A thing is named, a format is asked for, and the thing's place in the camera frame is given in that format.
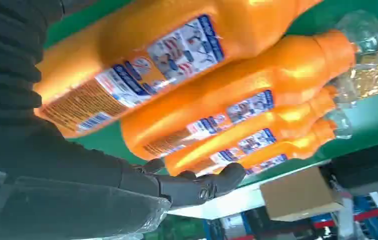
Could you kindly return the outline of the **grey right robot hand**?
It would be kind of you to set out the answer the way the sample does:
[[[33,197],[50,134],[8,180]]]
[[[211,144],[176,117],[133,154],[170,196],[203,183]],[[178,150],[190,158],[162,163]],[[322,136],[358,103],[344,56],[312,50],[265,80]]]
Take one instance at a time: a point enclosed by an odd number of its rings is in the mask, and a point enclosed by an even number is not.
[[[238,163],[219,174],[156,175],[65,140],[43,120],[0,125],[0,240],[83,240],[154,231],[169,210],[234,190]]]

